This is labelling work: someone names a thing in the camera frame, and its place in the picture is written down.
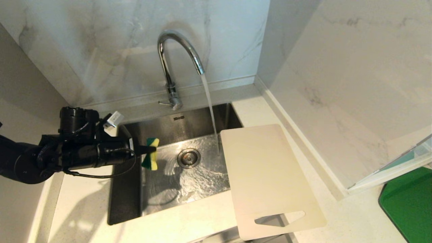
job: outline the sink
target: sink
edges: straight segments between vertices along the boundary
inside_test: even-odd
[[[213,106],[213,112],[217,133],[242,127],[231,104]],[[119,136],[136,137],[142,145],[148,137],[159,138],[158,170],[142,168],[141,158],[130,172],[111,179],[109,225],[230,189],[222,146],[215,138],[208,107],[123,124]],[[114,166],[113,173],[126,170],[131,163]]]

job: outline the green tray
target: green tray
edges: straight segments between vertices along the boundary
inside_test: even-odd
[[[432,243],[432,170],[421,167],[389,181],[378,202],[409,243]]]

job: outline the running water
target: running water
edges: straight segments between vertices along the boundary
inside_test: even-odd
[[[215,116],[213,114],[213,107],[212,107],[212,100],[210,99],[209,86],[207,84],[206,75],[202,74],[202,75],[200,75],[200,77],[201,77],[201,81],[203,82],[204,89],[206,91],[207,101],[209,103],[209,108],[210,108],[210,115],[212,116],[213,130],[215,132],[215,139],[216,139],[216,142],[217,142],[217,148],[218,148],[218,152],[219,152],[220,151],[219,138],[218,138],[217,132],[216,132]]]

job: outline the white countertop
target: white countertop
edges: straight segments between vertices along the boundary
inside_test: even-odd
[[[202,104],[205,97],[201,96],[191,98],[190,102],[184,100],[185,107],[193,108],[191,104]],[[281,124],[253,85],[221,90],[215,92],[214,97],[214,103],[238,99],[232,104],[245,127]],[[145,110],[143,107],[120,112],[129,116],[131,121],[139,120],[137,112]],[[336,201],[294,140],[285,133],[328,221],[325,227],[295,232],[299,243],[406,242],[378,205],[381,187]],[[100,175],[111,172],[110,166],[86,170],[87,173]],[[66,175],[60,189],[49,242],[187,243],[236,226],[230,191],[109,226],[109,191],[108,179]]]

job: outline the faucet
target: faucet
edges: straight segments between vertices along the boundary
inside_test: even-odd
[[[174,30],[165,30],[159,35],[158,52],[162,63],[163,73],[165,74],[166,90],[168,92],[168,102],[159,101],[159,104],[170,105],[173,110],[178,110],[183,106],[183,103],[181,102],[181,99],[178,96],[178,93],[175,89],[175,82],[171,79],[171,73],[165,58],[164,47],[165,47],[165,41],[168,39],[173,39],[177,41],[186,49],[187,53],[192,58],[192,61],[195,65],[198,75],[204,74],[204,67],[201,63],[197,51],[192,46],[192,44],[186,39],[186,37],[184,37],[182,34]]]

